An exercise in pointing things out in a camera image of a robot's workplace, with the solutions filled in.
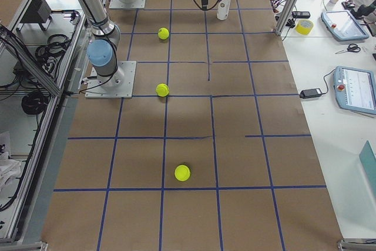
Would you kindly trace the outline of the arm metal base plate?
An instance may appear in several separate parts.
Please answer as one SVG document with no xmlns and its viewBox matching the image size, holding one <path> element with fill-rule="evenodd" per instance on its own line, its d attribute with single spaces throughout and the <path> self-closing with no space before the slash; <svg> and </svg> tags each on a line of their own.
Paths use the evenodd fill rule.
<svg viewBox="0 0 376 251">
<path fill-rule="evenodd" d="M 130 4 L 126 4 L 120 2 L 119 0 L 111 0 L 109 9 L 117 9 L 117 10 L 124 10 L 124 9 L 143 9 L 145 7 L 146 0 L 135 0 Z"/>
<path fill-rule="evenodd" d="M 88 83 L 89 90 L 85 92 L 87 99 L 117 99 L 131 98 L 136 73 L 136 61 L 118 61 L 117 72 L 109 82 L 101 76 L 97 76 L 92 67 L 91 76 L 97 76 Z"/>
</svg>

